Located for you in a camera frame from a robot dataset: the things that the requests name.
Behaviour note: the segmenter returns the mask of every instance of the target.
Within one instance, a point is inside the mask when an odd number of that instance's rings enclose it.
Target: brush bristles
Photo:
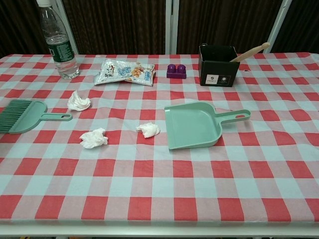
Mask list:
[[[0,113],[0,133],[8,133],[32,101],[12,100]]]

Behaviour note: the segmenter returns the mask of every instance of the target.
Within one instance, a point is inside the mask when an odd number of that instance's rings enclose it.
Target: dark curtain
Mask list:
[[[281,0],[180,0],[177,53],[201,43],[232,45],[238,53],[268,40]]]
[[[319,1],[293,0],[272,52],[319,53]]]
[[[80,54],[164,54],[165,0],[63,0]]]
[[[0,58],[49,53],[36,0],[0,0]]]

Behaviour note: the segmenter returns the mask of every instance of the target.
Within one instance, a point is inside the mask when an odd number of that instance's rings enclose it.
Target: crumpled tissue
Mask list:
[[[89,98],[82,99],[77,91],[74,91],[68,101],[69,110],[83,111],[89,108],[91,101]]]
[[[104,136],[105,129],[98,128],[91,132],[86,132],[80,136],[83,141],[80,144],[85,148],[94,148],[102,144],[108,144],[108,138]]]
[[[151,122],[141,124],[140,126],[136,127],[136,130],[139,132],[142,131],[144,138],[152,137],[160,132],[160,128]]]

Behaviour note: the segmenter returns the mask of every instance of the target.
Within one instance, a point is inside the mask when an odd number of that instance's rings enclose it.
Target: dustpan handle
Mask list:
[[[231,123],[237,121],[248,120],[250,118],[249,110],[240,110],[240,111],[230,111],[226,113],[216,114],[216,119],[220,123]]]
[[[53,121],[69,121],[72,119],[71,114],[59,113],[43,113],[40,120],[53,120]]]

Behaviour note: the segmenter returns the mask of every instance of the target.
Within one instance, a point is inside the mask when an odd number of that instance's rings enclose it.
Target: green dustpan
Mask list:
[[[222,133],[222,123],[247,120],[250,111],[216,113],[206,102],[194,102],[165,107],[168,148],[196,148],[213,146]]]
[[[0,133],[24,133],[36,127],[42,120],[72,119],[71,114],[47,113],[41,101],[12,100],[0,114]]]

